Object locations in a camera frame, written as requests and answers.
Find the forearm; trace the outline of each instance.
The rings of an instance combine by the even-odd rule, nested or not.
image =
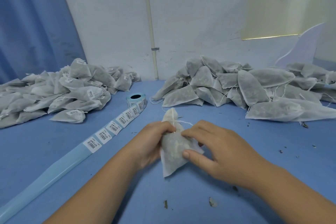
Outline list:
[[[110,224],[136,171],[133,156],[124,147],[45,223]]]
[[[252,191],[287,224],[336,223],[336,206],[283,168],[266,165]]]

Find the blue table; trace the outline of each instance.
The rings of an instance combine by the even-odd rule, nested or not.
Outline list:
[[[87,114],[81,124],[49,121],[52,115],[45,115],[0,130],[0,205],[16,196],[51,164],[123,112],[127,107],[126,96],[135,92],[153,96],[162,85],[163,81],[135,83],[130,92],[118,92],[112,96],[103,110]],[[233,104],[218,108],[208,104],[203,107],[183,105],[176,107],[176,110],[179,116],[183,116],[181,120],[192,124],[203,119],[237,131],[263,157],[286,168],[311,188],[336,202],[335,120],[307,122],[307,129],[297,122],[246,120],[246,111]],[[118,136],[113,137],[7,223],[28,224],[46,220],[146,124],[162,120],[163,115],[161,104],[149,103],[144,112]],[[205,154],[209,157],[211,155],[208,150]],[[209,197],[218,203],[217,208],[210,207]],[[242,188],[235,191],[231,185],[211,178],[190,163],[164,179],[162,164],[158,161],[134,178],[114,223],[283,222],[254,194]]]

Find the person's right hand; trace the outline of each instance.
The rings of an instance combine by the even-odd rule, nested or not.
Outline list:
[[[183,151],[183,157],[216,179],[253,189],[265,170],[272,167],[236,132],[210,122],[201,120],[181,134],[210,149],[213,160],[193,150]]]

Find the roll of stickers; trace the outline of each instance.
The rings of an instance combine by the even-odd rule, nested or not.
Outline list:
[[[53,163],[42,175],[33,181],[32,184],[6,205],[2,206],[0,208],[0,224],[4,224],[80,162],[104,146],[112,137],[118,135],[119,132],[138,117],[147,106],[146,96],[142,93],[128,96],[126,102],[128,105],[126,111],[122,112],[68,154]]]

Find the debris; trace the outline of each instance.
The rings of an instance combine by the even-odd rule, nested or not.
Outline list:
[[[211,207],[216,208],[218,204],[217,204],[217,202],[215,200],[213,200],[211,197],[209,197],[209,205]]]

